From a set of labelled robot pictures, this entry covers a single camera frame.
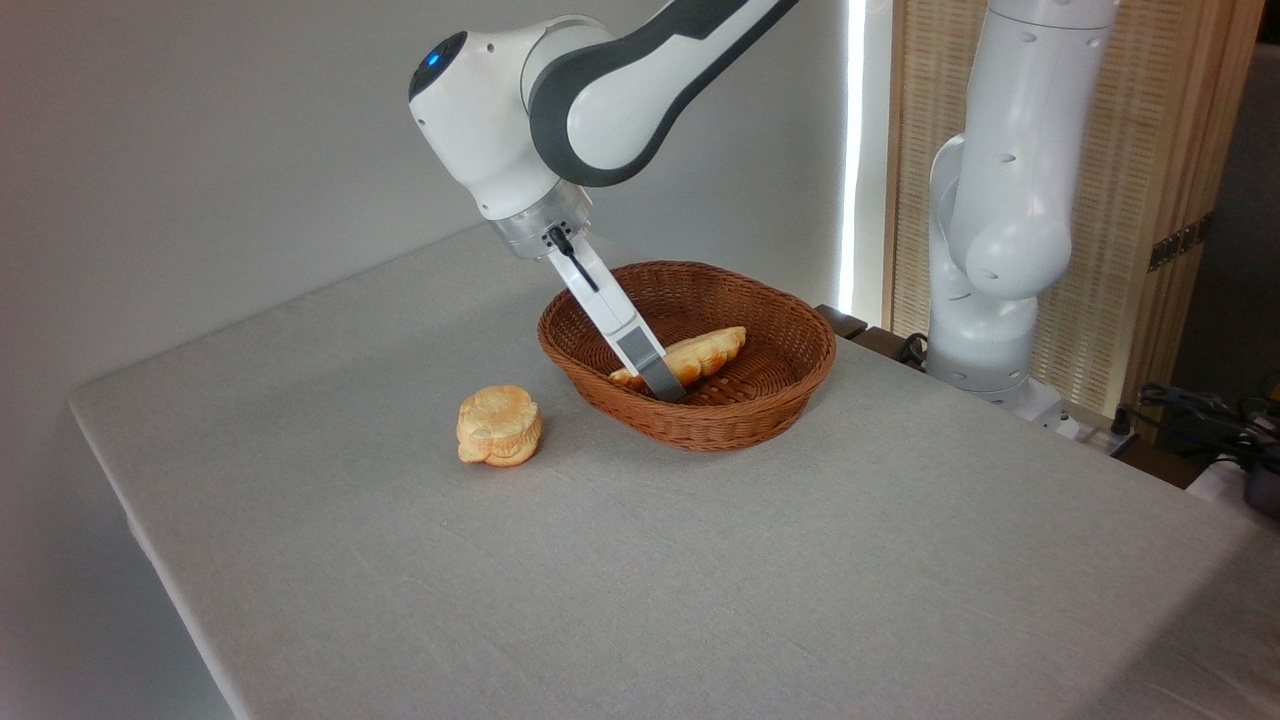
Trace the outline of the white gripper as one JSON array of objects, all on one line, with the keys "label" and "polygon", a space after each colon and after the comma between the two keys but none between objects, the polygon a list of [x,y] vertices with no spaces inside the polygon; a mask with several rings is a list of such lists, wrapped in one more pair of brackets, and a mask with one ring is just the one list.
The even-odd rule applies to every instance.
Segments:
[{"label": "white gripper", "polygon": [[623,364],[644,380],[650,392],[666,402],[685,396],[682,383],[666,364],[666,351],[657,341],[631,299],[586,234],[545,234],[547,255],[564,286],[579,301],[595,328],[616,338]]}]

